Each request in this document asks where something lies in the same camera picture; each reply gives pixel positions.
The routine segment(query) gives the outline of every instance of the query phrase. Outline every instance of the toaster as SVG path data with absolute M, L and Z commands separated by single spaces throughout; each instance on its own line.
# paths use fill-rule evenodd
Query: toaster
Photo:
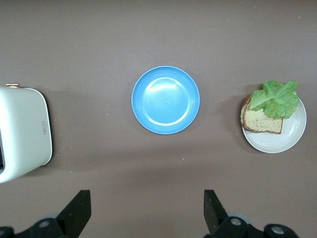
M 48 163 L 52 136 L 44 96 L 9 83 L 0 87 L 0 183 Z

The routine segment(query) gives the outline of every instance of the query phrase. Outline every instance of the white plate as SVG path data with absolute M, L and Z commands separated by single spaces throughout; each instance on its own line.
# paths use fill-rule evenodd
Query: white plate
M 257 133 L 242 128 L 247 141 L 257 150 L 266 153 L 279 153 L 288 150 L 299 141 L 306 127 L 306 111 L 299 100 L 298 107 L 289 119 L 283 120 L 280 135 L 269 132 Z

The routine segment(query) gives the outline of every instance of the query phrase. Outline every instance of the green lettuce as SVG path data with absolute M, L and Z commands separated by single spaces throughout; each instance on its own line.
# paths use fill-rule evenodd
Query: green lettuce
M 291 80 L 281 83 L 276 80 L 263 84 L 263 90 L 256 90 L 251 95 L 250 109 L 264 113 L 271 118 L 288 119 L 297 109 L 299 97 L 296 95 L 298 83 Z

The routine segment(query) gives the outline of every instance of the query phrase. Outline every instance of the tabletop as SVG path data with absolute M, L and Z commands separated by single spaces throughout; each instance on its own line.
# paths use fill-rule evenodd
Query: tabletop
M 20 232 L 89 189 L 81 238 L 202 238 L 204 189 L 259 230 L 317 234 L 317 2 L 311 0 L 1 1 L 0 83 L 40 91 L 51 161 L 0 184 L 1 226 Z M 149 69 L 186 71 L 194 121 L 160 135 L 131 107 Z M 302 138 L 281 153 L 246 140 L 244 98 L 266 80 L 298 81 Z

